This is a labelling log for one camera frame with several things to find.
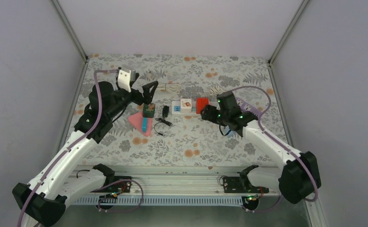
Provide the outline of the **red cube socket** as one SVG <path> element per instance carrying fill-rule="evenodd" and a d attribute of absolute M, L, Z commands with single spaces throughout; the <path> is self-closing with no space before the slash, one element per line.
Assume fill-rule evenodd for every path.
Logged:
<path fill-rule="evenodd" d="M 196 100 L 196 114 L 200 114 L 206 105 L 209 104 L 209 99 L 205 97 L 197 98 Z"/>

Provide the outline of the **dark green cube adapter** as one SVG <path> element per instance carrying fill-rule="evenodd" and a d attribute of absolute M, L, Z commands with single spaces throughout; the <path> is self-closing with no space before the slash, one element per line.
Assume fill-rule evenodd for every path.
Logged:
<path fill-rule="evenodd" d="M 155 113 L 155 104 L 154 103 L 143 105 L 142 116 L 144 118 L 154 118 L 154 113 Z"/>

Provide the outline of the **white cube adapter with tiger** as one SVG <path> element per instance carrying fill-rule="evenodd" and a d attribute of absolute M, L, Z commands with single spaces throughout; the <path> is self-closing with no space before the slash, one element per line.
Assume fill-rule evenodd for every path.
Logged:
<path fill-rule="evenodd" d="M 192 100 L 183 98 L 180 100 L 180 113 L 190 114 L 192 112 Z"/>

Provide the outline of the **pale blue small charger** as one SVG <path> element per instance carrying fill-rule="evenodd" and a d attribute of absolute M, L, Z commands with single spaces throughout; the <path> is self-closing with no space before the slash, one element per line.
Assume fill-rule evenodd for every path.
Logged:
<path fill-rule="evenodd" d="M 234 132 L 233 131 L 231 131 L 231 130 L 228 130 L 228 131 L 226 131 L 225 132 L 225 134 L 224 134 L 226 137 L 228 137 L 228 138 L 230 138 L 230 137 L 232 137 L 233 135 L 234 135 Z"/>

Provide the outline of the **light blue plug adapter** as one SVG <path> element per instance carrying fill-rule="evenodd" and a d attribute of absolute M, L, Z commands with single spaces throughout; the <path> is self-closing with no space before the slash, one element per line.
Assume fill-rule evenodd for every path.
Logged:
<path fill-rule="evenodd" d="M 147 124 L 148 124 L 148 118 L 143 117 L 142 119 L 142 132 L 143 133 L 147 132 Z"/>

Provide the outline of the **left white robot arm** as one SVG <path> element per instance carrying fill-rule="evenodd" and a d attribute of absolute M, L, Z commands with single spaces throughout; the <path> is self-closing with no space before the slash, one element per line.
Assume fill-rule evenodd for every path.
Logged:
<path fill-rule="evenodd" d="M 143 85 L 139 91 L 132 88 L 137 78 L 138 74 L 120 72 L 117 88 L 107 81 L 95 81 L 89 104 L 65 145 L 36 177 L 13 188 L 12 194 L 21 210 L 17 221 L 19 227 L 53 226 L 67 208 L 84 195 L 99 190 L 107 192 L 114 187 L 114 171 L 102 164 L 72 182 L 67 179 L 82 158 L 101 142 L 129 104 L 152 102 L 158 82 Z"/>

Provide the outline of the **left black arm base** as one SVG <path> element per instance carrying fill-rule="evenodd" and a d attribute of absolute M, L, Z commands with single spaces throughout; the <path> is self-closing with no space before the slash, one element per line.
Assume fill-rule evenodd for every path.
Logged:
<path fill-rule="evenodd" d="M 100 207 L 104 210 L 111 209 L 115 203 L 118 202 L 118 196 L 123 193 L 130 192 L 131 181 L 123 181 L 120 183 L 115 183 L 107 188 L 97 190 L 96 192 L 103 192 L 105 195 L 99 196 L 98 201 L 101 201 L 100 205 L 96 205 L 96 207 Z"/>

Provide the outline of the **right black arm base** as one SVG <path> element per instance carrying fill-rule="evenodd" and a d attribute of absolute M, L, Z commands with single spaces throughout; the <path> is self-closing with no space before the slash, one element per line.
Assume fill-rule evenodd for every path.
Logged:
<path fill-rule="evenodd" d="M 223 187 L 225 193 L 248 194 L 241 197 L 244 210 L 255 210 L 259 206 L 260 198 L 269 193 L 268 188 L 242 183 L 241 178 L 236 176 L 223 175 L 219 178 L 219 184 Z"/>

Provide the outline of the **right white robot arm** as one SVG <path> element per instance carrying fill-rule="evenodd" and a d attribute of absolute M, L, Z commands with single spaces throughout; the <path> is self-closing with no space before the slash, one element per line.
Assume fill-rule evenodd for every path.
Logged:
<path fill-rule="evenodd" d="M 290 203 L 296 204 L 318 198 L 321 186 L 316 156 L 303 153 L 288 145 L 263 126 L 260 117 L 243 111 L 232 92 L 217 96 L 218 106 L 206 105 L 200 112 L 203 120 L 228 127 L 250 143 L 260 148 L 276 164 L 275 170 L 252 165 L 240 172 L 239 185 L 242 191 L 252 192 L 257 187 L 277 190 Z"/>

